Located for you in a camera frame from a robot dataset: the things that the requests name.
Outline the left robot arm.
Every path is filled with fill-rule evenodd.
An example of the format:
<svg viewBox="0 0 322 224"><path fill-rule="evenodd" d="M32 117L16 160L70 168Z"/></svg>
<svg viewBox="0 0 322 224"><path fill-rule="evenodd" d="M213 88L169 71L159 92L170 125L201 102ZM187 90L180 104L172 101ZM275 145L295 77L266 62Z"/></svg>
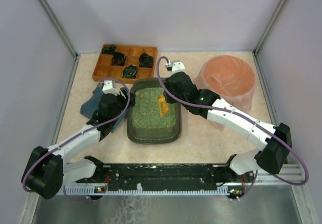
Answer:
<svg viewBox="0 0 322 224"><path fill-rule="evenodd" d="M102 161L92 156L74 163L71 159L107 137L134 105L135 94L127 88L103 94L97 110L81 130L48 148L38 146L32 150L21 179L23 189L50 199L73 182L100 181L104 175Z"/></svg>

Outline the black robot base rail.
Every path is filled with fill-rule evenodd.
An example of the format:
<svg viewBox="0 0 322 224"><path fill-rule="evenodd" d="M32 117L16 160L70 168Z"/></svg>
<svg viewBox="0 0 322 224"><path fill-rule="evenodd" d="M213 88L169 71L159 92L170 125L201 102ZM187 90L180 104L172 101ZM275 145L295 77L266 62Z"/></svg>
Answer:
<svg viewBox="0 0 322 224"><path fill-rule="evenodd" d="M98 174L77 183L107 184L109 191L208 191L220 184L242 182L224 164L104 164Z"/></svg>

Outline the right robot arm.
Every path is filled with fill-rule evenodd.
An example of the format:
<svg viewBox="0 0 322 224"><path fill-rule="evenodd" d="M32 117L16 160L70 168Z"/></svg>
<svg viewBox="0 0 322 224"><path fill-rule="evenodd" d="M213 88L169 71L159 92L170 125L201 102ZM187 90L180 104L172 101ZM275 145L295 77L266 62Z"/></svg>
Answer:
<svg viewBox="0 0 322 224"><path fill-rule="evenodd" d="M168 103L181 103L190 113L228 127L256 147L228 159L226 166L235 174L240 176L258 169L273 175L280 173L292 147L288 125L275 126L247 115L215 92L198 89L184 72L163 79L162 87Z"/></svg>

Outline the dark grey litter box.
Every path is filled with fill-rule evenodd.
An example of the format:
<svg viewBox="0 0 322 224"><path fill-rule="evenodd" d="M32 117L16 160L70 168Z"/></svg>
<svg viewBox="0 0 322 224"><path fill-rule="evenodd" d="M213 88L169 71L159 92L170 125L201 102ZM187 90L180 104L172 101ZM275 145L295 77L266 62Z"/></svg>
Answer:
<svg viewBox="0 0 322 224"><path fill-rule="evenodd" d="M162 88L157 78L146 78L137 80L131 88L132 93L136 93L140 89L144 88ZM181 117L181 105L175 103L176 110L176 124L173 127L147 129L136 128L132 124L132 108L128 110L127 118L127 136L135 143L141 144L163 144L170 143L177 140L181 136L182 129L182 117Z"/></svg>

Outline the yellow litter scoop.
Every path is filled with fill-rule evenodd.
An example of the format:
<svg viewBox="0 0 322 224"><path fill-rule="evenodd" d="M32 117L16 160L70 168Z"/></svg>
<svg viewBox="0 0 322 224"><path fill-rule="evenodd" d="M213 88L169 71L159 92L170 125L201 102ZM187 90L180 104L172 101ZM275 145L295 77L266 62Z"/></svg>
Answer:
<svg viewBox="0 0 322 224"><path fill-rule="evenodd" d="M166 102L165 96L158 95L157 103L160 117L165 117L169 113L169 104Z"/></svg>

